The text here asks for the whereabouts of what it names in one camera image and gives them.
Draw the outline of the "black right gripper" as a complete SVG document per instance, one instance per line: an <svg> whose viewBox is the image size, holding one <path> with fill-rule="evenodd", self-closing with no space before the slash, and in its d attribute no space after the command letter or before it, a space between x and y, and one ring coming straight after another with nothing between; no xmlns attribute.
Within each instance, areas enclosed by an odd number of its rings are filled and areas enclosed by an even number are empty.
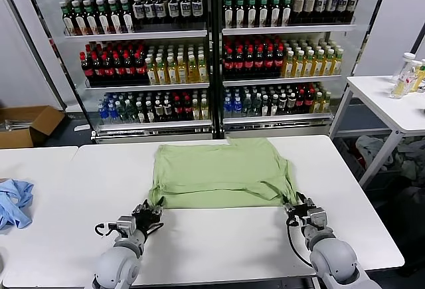
<svg viewBox="0 0 425 289"><path fill-rule="evenodd" d="M297 196L299 201L307 206L296 206L297 203L293 204L286 196L282 197L282 203L288 215L287 226L306 225L309 219L309 207L315 206L315 203L311 200L311 198L306 197L303 193L298 192Z"/></svg>

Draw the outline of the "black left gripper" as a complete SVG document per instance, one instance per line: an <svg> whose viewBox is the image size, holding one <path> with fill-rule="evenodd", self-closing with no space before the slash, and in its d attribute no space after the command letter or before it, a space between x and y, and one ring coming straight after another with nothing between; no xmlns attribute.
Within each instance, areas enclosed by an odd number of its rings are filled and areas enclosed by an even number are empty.
<svg viewBox="0 0 425 289"><path fill-rule="evenodd" d="M149 213L149 202L146 199L143 203L138 204L133 210L132 215L135 218L136 229L145 235L150 235L163 226L161 215L163 211L163 203L165 198L161 197L152 206L153 214Z"/></svg>

